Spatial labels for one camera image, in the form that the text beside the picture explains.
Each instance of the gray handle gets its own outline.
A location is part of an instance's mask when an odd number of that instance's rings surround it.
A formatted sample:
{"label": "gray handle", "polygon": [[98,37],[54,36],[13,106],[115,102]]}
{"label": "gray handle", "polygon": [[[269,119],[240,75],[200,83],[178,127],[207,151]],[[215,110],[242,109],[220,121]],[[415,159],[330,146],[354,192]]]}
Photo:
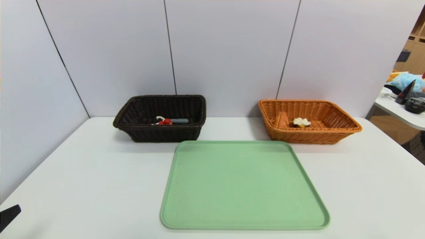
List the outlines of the gray handle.
{"label": "gray handle", "polygon": [[171,122],[176,125],[187,125],[189,124],[188,119],[171,119]]}

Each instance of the table surface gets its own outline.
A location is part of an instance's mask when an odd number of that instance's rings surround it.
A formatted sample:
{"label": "table surface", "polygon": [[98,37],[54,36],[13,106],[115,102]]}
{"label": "table surface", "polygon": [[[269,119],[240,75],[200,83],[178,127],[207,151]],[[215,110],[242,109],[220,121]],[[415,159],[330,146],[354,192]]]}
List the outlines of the table surface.
{"label": "table surface", "polygon": [[407,125],[419,129],[425,130],[425,113],[413,114],[404,109],[404,105],[395,103],[393,98],[381,98],[378,97],[375,100],[375,105],[385,112],[393,115],[399,120],[403,121]]}
{"label": "table surface", "polygon": [[[177,143],[133,143],[89,119],[0,205],[2,239],[425,238],[425,166],[369,121],[335,145],[292,147],[326,205],[323,230],[171,230],[159,219]],[[260,118],[207,118],[199,140],[268,140]]]}

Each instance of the white toy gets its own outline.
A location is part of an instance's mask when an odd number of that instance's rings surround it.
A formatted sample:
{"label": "white toy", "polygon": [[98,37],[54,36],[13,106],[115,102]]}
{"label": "white toy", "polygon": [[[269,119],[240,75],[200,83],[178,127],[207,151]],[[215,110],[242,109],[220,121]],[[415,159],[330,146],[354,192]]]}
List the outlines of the white toy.
{"label": "white toy", "polygon": [[312,123],[309,122],[307,119],[303,118],[295,118],[294,119],[294,125],[300,128],[309,127]]}

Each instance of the blue stuffed toy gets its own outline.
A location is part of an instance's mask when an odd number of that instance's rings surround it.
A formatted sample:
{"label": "blue stuffed toy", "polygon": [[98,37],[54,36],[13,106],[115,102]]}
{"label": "blue stuffed toy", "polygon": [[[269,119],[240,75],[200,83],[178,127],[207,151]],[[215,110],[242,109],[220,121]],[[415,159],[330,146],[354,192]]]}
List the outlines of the blue stuffed toy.
{"label": "blue stuffed toy", "polygon": [[394,85],[399,90],[404,90],[412,81],[416,80],[413,92],[422,92],[422,88],[425,86],[425,82],[422,77],[410,73],[401,73],[396,76],[393,81],[388,82],[388,85]]}

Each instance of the white wall panel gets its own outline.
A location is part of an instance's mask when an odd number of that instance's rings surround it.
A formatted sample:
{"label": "white wall panel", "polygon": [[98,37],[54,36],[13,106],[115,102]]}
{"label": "white wall panel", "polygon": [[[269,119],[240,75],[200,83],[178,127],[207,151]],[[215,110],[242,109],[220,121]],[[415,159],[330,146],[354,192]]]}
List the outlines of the white wall panel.
{"label": "white wall panel", "polygon": [[299,0],[166,0],[177,94],[207,115],[253,116],[275,98]]}
{"label": "white wall panel", "polygon": [[1,4],[3,202],[88,116],[35,0]]}
{"label": "white wall panel", "polygon": [[39,0],[91,117],[132,96],[175,94],[163,0]]}
{"label": "white wall panel", "polygon": [[330,100],[365,117],[424,0],[302,0],[279,99]]}

